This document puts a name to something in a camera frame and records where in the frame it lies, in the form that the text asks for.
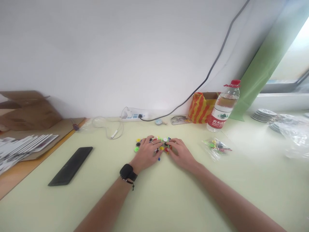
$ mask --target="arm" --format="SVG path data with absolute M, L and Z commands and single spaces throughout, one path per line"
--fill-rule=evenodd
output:
M 169 149 L 176 164 L 191 172 L 202 183 L 239 232 L 285 231 L 265 213 L 198 163 L 182 140 L 172 139 L 167 144 L 178 152 L 176 155 Z
M 153 165 L 163 152 L 159 151 L 154 155 L 154 150 L 162 146 L 163 143 L 161 143 L 161 140 L 149 143 L 150 138 L 153 138 L 153 136 L 150 135 L 142 139 L 140 149 L 129 163 L 133 167 L 134 173 L 137 175 L 139 175 L 142 170 Z M 126 196 L 131 189 L 132 185 L 119 177 L 75 229 L 75 232 L 111 231 Z

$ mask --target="hand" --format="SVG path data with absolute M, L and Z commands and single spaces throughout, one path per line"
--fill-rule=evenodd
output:
M 172 159 L 179 167 L 188 171 L 191 171 L 195 167 L 197 161 L 194 159 L 193 155 L 181 139 L 171 139 L 167 144 L 177 150 L 178 155 L 176 155 L 171 149 L 167 149 Z
M 161 140 L 149 142 L 150 138 L 154 138 L 154 136 L 149 135 L 147 138 L 142 139 L 138 152 L 136 153 L 133 160 L 129 163 L 133 167 L 134 173 L 137 175 L 142 170 L 153 165 L 163 152 L 162 150 L 159 150 L 158 153 L 154 155 L 155 150 L 162 146 L 163 143 Z

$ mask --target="plastic bottle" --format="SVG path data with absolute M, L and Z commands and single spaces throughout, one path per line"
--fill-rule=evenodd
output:
M 239 98 L 240 80 L 232 80 L 230 85 L 223 91 L 212 110 L 207 129 L 211 132 L 219 132 L 229 118 Z

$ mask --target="finger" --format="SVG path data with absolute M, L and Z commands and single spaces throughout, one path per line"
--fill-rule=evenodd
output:
M 175 142 L 175 143 L 177 143 L 177 144 L 179 144 L 179 145 L 181 145 L 181 144 L 184 145 L 184 143 L 183 143 L 180 139 L 178 139 L 178 138 L 173 138 L 173 139 L 171 139 L 170 141 Z
M 162 153 L 163 153 L 163 150 L 159 150 L 154 157 L 157 159 L 161 156 Z
M 160 146 L 162 146 L 163 145 L 163 143 L 157 143 L 157 144 L 155 144 L 155 145 L 153 145 L 153 146 L 151 146 L 151 149 L 157 149 L 157 148 L 159 148 Z
M 153 145 L 156 145 L 157 143 L 160 143 L 162 140 L 155 140 L 155 141 L 152 141 L 151 142 L 151 145 L 153 144 Z
M 144 144 L 146 142 L 146 138 L 143 138 L 141 141 L 141 144 Z
M 177 143 L 175 143 L 175 142 L 167 142 L 166 144 L 167 144 L 167 145 L 170 145 L 170 146 L 172 146 L 172 147 L 174 147 L 174 148 L 176 148 L 176 149 L 180 148 L 180 145 L 177 144 Z
M 146 140 L 145 140 L 145 143 L 146 143 L 146 144 L 149 143 L 150 138 L 154 138 L 154 136 L 153 136 L 153 135 L 147 136 L 147 138 L 146 138 Z
M 177 155 L 175 155 L 175 153 L 172 151 L 172 149 L 167 149 L 167 151 L 169 152 L 169 154 L 171 155 L 171 157 L 173 158 L 173 159 L 176 159 L 177 158 Z

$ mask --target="bag of colorful pieces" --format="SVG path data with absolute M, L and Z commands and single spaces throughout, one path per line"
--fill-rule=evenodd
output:
M 227 154 L 232 151 L 231 148 L 227 147 L 223 142 L 217 138 L 211 138 L 203 140 L 205 150 L 211 155 L 213 161 L 220 159 L 221 155 Z

